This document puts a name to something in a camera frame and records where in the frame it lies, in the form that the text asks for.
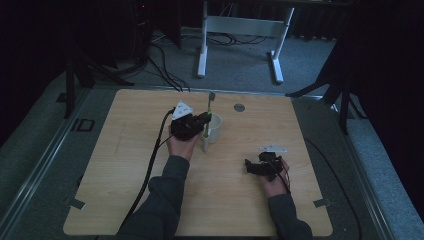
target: gray carpet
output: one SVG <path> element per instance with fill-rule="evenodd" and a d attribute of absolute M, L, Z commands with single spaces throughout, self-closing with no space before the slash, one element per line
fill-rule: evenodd
<path fill-rule="evenodd" d="M 266 39 L 255 45 L 211 46 L 207 61 L 206 77 L 196 77 L 200 40 L 183 40 L 182 49 L 169 44 L 167 40 L 155 41 L 166 56 L 167 70 L 186 81 L 192 90 L 211 89 L 221 91 L 255 92 L 263 94 L 283 94 L 299 90 L 315 81 L 320 68 L 330 53 L 334 42 L 323 40 L 304 41 L 286 40 L 280 57 L 285 83 L 275 84 L 272 69 L 267 61 L 266 52 L 275 46 L 275 39 Z M 150 49 L 151 58 L 161 64 L 158 48 Z M 135 82 L 135 89 L 154 86 L 166 87 L 152 64 L 144 70 L 130 73 L 124 78 Z M 122 88 L 108 79 L 98 79 L 90 91 L 77 118 L 95 120 L 92 132 L 67 131 L 59 151 L 55 154 L 48 171 L 42 178 L 32 200 L 23 209 L 22 216 L 10 234 L 10 239 L 94 239 L 94 236 L 70 237 L 62 231 L 63 223 L 69 211 L 68 198 L 77 191 L 77 181 L 85 167 L 100 133 L 116 90 Z M 320 96 L 326 87 L 310 93 Z M 63 120 L 64 104 L 56 103 L 56 97 L 64 91 L 64 76 L 56 79 L 39 102 L 28 114 L 25 121 L 10 140 L 0 149 L 1 156 L 1 214 L 19 191 L 32 166 L 42 157 L 50 139 Z M 346 194 L 352 202 L 354 212 L 360 220 L 362 239 L 379 239 L 366 204 L 356 183 L 352 161 L 346 141 L 337 125 L 337 113 L 315 98 L 294 100 L 294 107 L 305 138 L 325 154 L 325 158 L 334 168 Z M 324 197 L 333 204 L 328 207 L 334 232 L 323 239 L 358 239 L 358 226 L 355 215 L 347 204 L 335 175 L 330 171 L 323 156 L 311 144 L 307 148 L 316 171 L 318 182 Z M 100 239 L 113 239 L 102 236 Z"/>

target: cup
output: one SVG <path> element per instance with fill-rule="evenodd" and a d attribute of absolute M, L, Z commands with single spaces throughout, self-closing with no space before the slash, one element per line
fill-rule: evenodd
<path fill-rule="evenodd" d="M 221 132 L 222 119 L 219 115 L 212 113 L 212 119 L 209 122 L 208 129 L 208 137 L 205 137 L 205 130 L 202 135 L 203 140 L 203 151 L 206 152 L 208 150 L 209 144 L 212 144 L 218 140 L 220 132 Z"/>

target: wooden tabletop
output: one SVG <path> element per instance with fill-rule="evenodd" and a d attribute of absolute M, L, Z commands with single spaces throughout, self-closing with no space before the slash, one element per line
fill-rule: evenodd
<path fill-rule="evenodd" d="M 69 235 L 114 235 L 134 202 L 145 177 L 166 113 L 182 100 L 194 115 L 207 111 L 209 93 L 120 90 L 93 150 L 64 224 Z M 235 104 L 245 107 L 243 112 Z M 276 144 L 290 166 L 291 191 L 298 217 L 315 236 L 328 236 L 332 226 L 302 133 L 289 98 L 216 93 L 212 111 L 223 123 L 218 141 L 202 151 L 199 141 L 190 161 L 177 236 L 275 236 L 266 197 L 257 176 L 246 172 L 244 159 L 258 162 L 259 147 Z M 171 123 L 168 117 L 166 125 Z M 168 135 L 162 135 L 162 141 Z M 161 174 L 168 157 L 163 145 L 152 176 Z M 143 202 L 148 190 L 140 202 Z"/>

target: metal stand leg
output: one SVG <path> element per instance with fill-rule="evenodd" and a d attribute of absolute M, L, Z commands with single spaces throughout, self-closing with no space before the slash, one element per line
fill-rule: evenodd
<path fill-rule="evenodd" d="M 203 21 L 202 21 L 202 48 L 200 49 L 199 56 L 199 68 L 197 70 L 197 76 L 199 78 L 205 77 L 206 72 L 206 57 L 208 56 L 208 46 L 206 45 L 206 37 L 208 34 L 207 30 L 208 20 L 208 2 L 203 2 Z"/>
<path fill-rule="evenodd" d="M 286 14 L 286 18 L 284 19 L 284 25 L 283 25 L 283 28 L 281 29 L 281 35 L 280 35 L 280 38 L 278 39 L 277 48 L 275 51 L 271 51 L 272 66 L 274 68 L 274 75 L 275 75 L 275 80 L 277 81 L 277 83 L 284 82 L 283 73 L 281 71 L 281 66 L 280 66 L 280 60 L 278 59 L 278 57 L 280 56 L 281 48 L 283 47 L 283 43 L 290 26 L 290 21 L 293 16 L 293 12 L 294 12 L 294 8 L 289 8 L 289 13 Z"/>

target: person's left hand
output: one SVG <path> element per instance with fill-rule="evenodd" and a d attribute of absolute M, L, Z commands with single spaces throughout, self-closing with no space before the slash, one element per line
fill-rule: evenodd
<path fill-rule="evenodd" d="M 169 134 L 171 134 L 171 126 L 168 127 Z M 168 147 L 169 155 L 180 156 L 188 161 L 191 159 L 191 155 L 193 154 L 194 146 L 197 141 L 202 136 L 202 132 L 192 137 L 188 141 L 178 140 L 176 137 L 172 136 L 170 139 L 166 141 L 166 145 Z"/>

